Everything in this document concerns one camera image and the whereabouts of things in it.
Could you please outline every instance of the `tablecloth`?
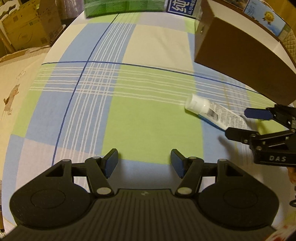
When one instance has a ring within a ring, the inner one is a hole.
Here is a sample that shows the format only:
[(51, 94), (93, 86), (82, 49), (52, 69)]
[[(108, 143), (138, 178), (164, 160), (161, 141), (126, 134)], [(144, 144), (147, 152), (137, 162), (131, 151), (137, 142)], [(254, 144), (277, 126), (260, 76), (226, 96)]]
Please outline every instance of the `tablecloth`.
[[(191, 93), (237, 114), (274, 105), (194, 63), (193, 19), (163, 12), (80, 15), (47, 54), (14, 123), (3, 173), (6, 230), (15, 225), (9, 199), (16, 189), (63, 158), (83, 162), (111, 148), (120, 154), (109, 179), (115, 190), (175, 190), (181, 180), (169, 154), (177, 148), (206, 162), (231, 160), (276, 192), (281, 206), (275, 225), (294, 219), (286, 169), (254, 165), (247, 145), (228, 141), (223, 131), (186, 112)], [(283, 130), (273, 121), (249, 124), (261, 133)], [(87, 189), (85, 178), (75, 183)]]

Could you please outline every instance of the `brown box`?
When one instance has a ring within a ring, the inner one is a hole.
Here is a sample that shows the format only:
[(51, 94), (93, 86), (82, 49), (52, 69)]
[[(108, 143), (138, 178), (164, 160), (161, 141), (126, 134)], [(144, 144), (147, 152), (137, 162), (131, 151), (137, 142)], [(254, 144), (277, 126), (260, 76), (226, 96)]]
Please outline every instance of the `brown box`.
[(202, 0), (201, 6), (196, 63), (243, 82), (278, 104), (296, 100), (295, 63), (275, 36), (223, 4)]
[(7, 37), (18, 51), (51, 43), (62, 29), (54, 0), (31, 0), (3, 21)]

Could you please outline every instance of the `screw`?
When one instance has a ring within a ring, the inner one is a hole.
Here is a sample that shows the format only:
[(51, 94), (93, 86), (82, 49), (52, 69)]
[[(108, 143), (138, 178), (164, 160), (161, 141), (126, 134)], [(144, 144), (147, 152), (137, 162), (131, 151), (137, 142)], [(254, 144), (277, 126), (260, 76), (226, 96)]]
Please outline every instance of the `screw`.
[(177, 192), (181, 195), (189, 195), (192, 193), (192, 189), (188, 187), (178, 188)]
[(103, 188), (98, 188), (96, 192), (100, 195), (108, 195), (112, 192), (112, 190), (110, 188), (103, 187)]

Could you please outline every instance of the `green plastic package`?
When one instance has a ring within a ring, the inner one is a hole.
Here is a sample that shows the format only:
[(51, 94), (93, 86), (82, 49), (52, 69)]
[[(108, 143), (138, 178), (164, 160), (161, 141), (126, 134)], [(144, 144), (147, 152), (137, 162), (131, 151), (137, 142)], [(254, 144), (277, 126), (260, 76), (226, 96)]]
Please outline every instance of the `green plastic package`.
[(165, 0), (84, 0), (85, 17), (122, 12), (162, 12)]

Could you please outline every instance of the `ridged black surface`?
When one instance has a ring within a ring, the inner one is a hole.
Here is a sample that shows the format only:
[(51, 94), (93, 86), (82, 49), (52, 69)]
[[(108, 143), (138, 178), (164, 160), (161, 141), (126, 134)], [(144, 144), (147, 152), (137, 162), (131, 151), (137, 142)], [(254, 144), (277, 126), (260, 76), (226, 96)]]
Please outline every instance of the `ridged black surface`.
[(170, 190), (119, 190), (114, 197), (98, 199), (74, 224), (55, 230), (18, 226), (4, 241), (262, 241), (273, 231), (225, 229), (207, 220), (192, 200)]

